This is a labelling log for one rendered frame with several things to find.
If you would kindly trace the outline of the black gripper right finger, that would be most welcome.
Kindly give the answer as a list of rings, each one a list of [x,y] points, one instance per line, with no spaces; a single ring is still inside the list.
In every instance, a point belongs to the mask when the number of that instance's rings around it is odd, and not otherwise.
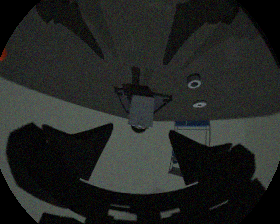
[[[188,139],[187,136],[179,135],[176,131],[169,132],[169,140],[171,140],[184,183],[187,185],[196,183],[197,177],[207,171],[209,165],[216,160],[217,156],[220,156],[220,153],[229,152],[232,148],[232,143],[205,147],[195,140]]]

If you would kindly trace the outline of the red-handled screwdriver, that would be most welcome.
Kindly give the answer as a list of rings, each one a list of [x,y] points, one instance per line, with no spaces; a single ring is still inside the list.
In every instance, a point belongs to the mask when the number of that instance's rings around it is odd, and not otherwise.
[[[4,48],[4,49],[3,49],[2,56],[0,56],[0,59],[2,59],[2,60],[0,60],[0,61],[3,61],[4,56],[7,56],[7,55],[8,55],[6,49],[7,49],[7,48]]]

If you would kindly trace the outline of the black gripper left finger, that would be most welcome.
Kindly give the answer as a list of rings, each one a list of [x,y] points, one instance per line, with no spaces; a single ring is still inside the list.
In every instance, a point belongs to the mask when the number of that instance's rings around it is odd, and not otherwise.
[[[80,173],[80,179],[89,180],[93,169],[99,159],[101,152],[104,151],[105,144],[112,136],[113,123],[101,125],[99,128],[92,128],[91,131],[80,133],[60,132],[50,125],[42,124],[44,135],[47,141],[67,153],[76,171]]]

